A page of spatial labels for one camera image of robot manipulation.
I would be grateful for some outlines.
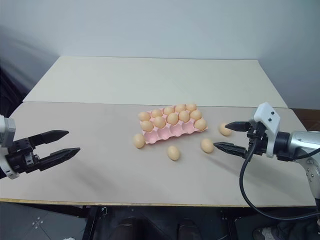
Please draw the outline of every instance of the white wall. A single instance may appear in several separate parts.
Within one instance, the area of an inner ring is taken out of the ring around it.
[[[1,63],[29,88],[60,55],[258,59],[289,107],[320,109],[319,0],[0,4]]]

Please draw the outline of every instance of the table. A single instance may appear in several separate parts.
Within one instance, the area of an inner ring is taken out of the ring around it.
[[[24,102],[287,105],[257,60],[61,56]]]
[[[247,206],[239,189],[243,159],[218,149],[206,154],[203,138],[248,146],[243,132],[230,137],[218,131],[221,122],[246,121],[252,107],[199,107],[208,130],[170,138],[137,149],[132,136],[141,131],[137,113],[156,106],[24,102],[12,115],[15,139],[49,130],[68,130],[59,141],[35,152],[41,158],[64,148],[80,147],[72,159],[43,172],[0,181],[1,201],[78,205]],[[304,130],[288,108],[277,108],[284,132]],[[181,158],[166,156],[177,146]],[[304,169],[297,163],[254,156],[244,187],[257,206],[313,206]]]

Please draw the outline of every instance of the egg tray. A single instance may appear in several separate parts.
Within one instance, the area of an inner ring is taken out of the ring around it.
[[[208,129],[208,127],[206,127],[203,130],[199,130],[197,128],[194,127],[195,121],[194,119],[190,118],[189,121],[187,122],[183,122],[181,120],[179,120],[175,125],[172,125],[170,123],[167,123],[167,116],[166,114],[164,114],[164,108],[159,108],[162,112],[162,118],[164,118],[166,124],[163,128],[159,128],[154,126],[152,131],[147,132],[147,131],[143,131],[142,130],[142,135],[145,138],[145,143],[146,144],[154,144],[155,142],[159,141],[159,140],[167,140],[171,137],[180,137],[182,134],[192,134],[194,132],[203,132],[205,130]],[[147,111],[147,113],[150,114],[150,119],[149,121],[152,122],[152,124],[154,123],[155,118],[151,116],[151,112],[152,111]]]

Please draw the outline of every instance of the brown egg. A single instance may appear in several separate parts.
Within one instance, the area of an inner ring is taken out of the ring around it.
[[[154,126],[157,128],[164,128],[166,125],[166,120],[162,116],[156,116],[153,121]]]
[[[211,139],[209,138],[203,139],[201,141],[201,149],[207,154],[212,153],[214,151],[214,144],[211,141]]]
[[[165,107],[164,109],[163,109],[163,113],[165,114],[165,115],[169,115],[169,114],[172,114],[172,113],[174,113],[175,112],[175,110],[174,110],[174,108],[172,107],[172,106],[167,106],[167,107]]]
[[[133,144],[137,149],[142,148],[145,145],[145,143],[146,143],[146,139],[141,133],[134,135]]]
[[[154,125],[150,121],[142,121],[140,123],[140,126],[143,131],[146,131],[148,133],[150,133],[152,131],[152,129],[154,129]]]
[[[179,121],[178,115],[175,113],[170,113],[166,118],[166,121],[168,124],[176,125],[177,122]]]
[[[200,131],[205,130],[207,127],[207,122],[203,118],[200,118],[199,120],[195,121],[194,127]]]
[[[192,111],[197,109],[197,105],[195,105],[193,103],[192,104],[187,104],[186,105],[186,109],[189,110],[190,112],[192,112]]]
[[[194,110],[190,113],[190,118],[199,120],[200,118],[202,118],[202,113],[199,110]]]
[[[151,118],[150,113],[148,113],[146,111],[140,112],[138,114],[138,117],[139,117],[140,121],[148,121]]]
[[[178,104],[175,106],[174,111],[180,113],[181,111],[186,110],[185,104]]]
[[[180,151],[176,146],[168,147],[166,153],[168,154],[168,157],[173,161],[177,161],[180,158]]]
[[[230,136],[232,133],[232,130],[229,128],[226,128],[227,124],[225,122],[221,123],[219,126],[219,132],[223,135],[223,136]]]
[[[161,117],[162,116],[162,111],[160,109],[154,109],[151,112],[151,117]]]
[[[190,115],[186,110],[183,110],[179,113],[179,120],[186,123],[190,120]]]

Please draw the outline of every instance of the egg carton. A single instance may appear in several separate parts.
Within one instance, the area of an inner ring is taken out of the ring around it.
[[[189,121],[187,122],[183,122],[181,120],[179,120],[175,125],[172,125],[170,123],[167,123],[167,116],[166,114],[164,114],[164,108],[159,108],[162,112],[162,118],[164,118],[166,125],[163,128],[159,128],[154,126],[152,131],[147,132],[142,130],[142,135],[145,138],[145,143],[146,144],[154,144],[155,142],[159,141],[159,140],[167,140],[171,137],[180,137],[183,134],[192,134],[194,132],[203,132],[205,130],[208,129],[208,127],[206,127],[203,130],[199,130],[197,128],[194,127],[195,121],[194,119],[190,118]],[[147,111],[147,113],[150,114],[150,119],[149,121],[152,122],[152,124],[154,124],[154,120],[155,118],[151,116],[151,112],[152,111]]]

